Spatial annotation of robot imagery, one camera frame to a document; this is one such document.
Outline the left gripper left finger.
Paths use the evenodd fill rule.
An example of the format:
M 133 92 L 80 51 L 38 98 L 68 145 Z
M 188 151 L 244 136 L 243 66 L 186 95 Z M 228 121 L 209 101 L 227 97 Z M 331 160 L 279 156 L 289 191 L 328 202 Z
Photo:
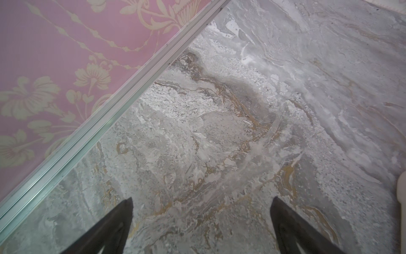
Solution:
M 132 218 L 132 198 L 125 199 L 63 253 L 122 254 L 130 232 Z

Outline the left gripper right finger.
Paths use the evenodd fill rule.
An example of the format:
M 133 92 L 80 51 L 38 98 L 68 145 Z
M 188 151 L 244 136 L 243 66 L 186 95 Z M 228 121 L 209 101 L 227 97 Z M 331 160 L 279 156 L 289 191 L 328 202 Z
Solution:
M 282 254 L 342 254 L 343 251 L 312 227 L 283 200 L 275 197 L 270 216 Z

